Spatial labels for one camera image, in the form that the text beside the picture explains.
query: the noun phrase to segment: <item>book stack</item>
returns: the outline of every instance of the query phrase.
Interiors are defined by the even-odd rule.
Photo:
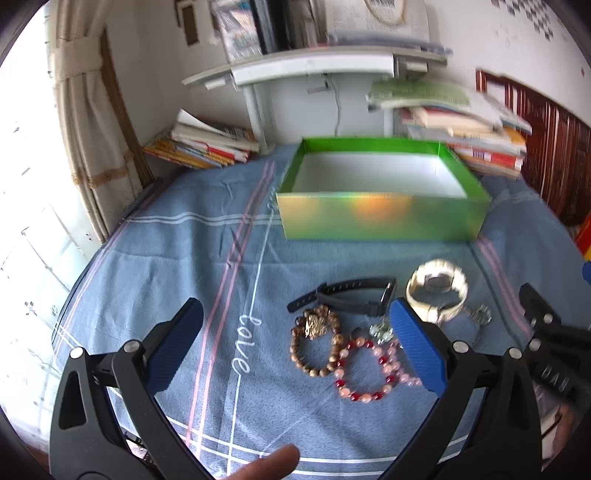
[[[371,107],[400,109],[408,136],[446,143],[473,171],[517,179],[531,125],[492,97],[456,85],[393,80],[374,84]]]
[[[185,110],[172,130],[159,136],[144,151],[155,157],[198,170],[246,162],[260,145],[251,130],[203,122]]]

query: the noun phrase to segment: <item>hand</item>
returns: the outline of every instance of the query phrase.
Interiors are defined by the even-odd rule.
[[[292,473],[300,461],[295,445],[286,445],[267,457],[243,466],[227,480],[281,480]]]

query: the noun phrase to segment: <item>black watch strap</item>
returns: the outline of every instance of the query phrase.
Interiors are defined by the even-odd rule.
[[[382,298],[379,302],[369,301],[367,303],[358,303],[332,296],[341,291],[358,290],[360,288],[381,288],[384,292],[382,293]],[[318,300],[340,312],[367,315],[368,317],[381,317],[386,313],[390,300],[394,296],[395,289],[396,278],[393,277],[356,278],[354,280],[345,280],[331,285],[323,283],[318,286],[316,290],[302,295],[300,298],[289,303],[287,305],[287,310],[290,313],[294,313],[300,308]]]

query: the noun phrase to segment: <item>gold charm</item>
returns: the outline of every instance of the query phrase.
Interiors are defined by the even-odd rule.
[[[310,340],[321,337],[328,332],[326,317],[310,314],[306,318],[306,337]]]

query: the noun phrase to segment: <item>beaded bracelet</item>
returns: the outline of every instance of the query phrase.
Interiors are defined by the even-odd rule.
[[[337,378],[337,381],[335,382],[335,385],[339,389],[339,395],[343,398],[350,398],[351,401],[361,400],[363,403],[369,403],[372,400],[381,400],[384,395],[390,393],[399,383],[416,386],[422,385],[423,383],[420,378],[411,377],[408,373],[405,373],[401,367],[400,362],[396,357],[396,350],[399,345],[400,343],[398,339],[396,339],[388,345],[387,350],[384,352],[382,347],[374,345],[373,341],[367,340],[362,336],[355,340],[351,340],[347,344],[347,348],[340,351],[340,359],[336,362],[337,370],[335,370],[335,377]],[[386,375],[385,385],[374,393],[351,392],[346,386],[345,358],[347,358],[351,352],[363,346],[371,349],[373,355],[378,357],[378,363],[382,367],[382,372]]]
[[[300,340],[307,337],[314,340],[328,332],[331,328],[333,337],[330,341],[329,361],[324,368],[314,368],[307,365],[300,358]],[[336,313],[331,312],[326,305],[319,305],[314,310],[305,310],[303,316],[296,318],[295,327],[291,329],[291,361],[306,375],[311,377],[326,377],[337,368],[340,354],[343,352],[345,337],[341,334],[340,321]]]

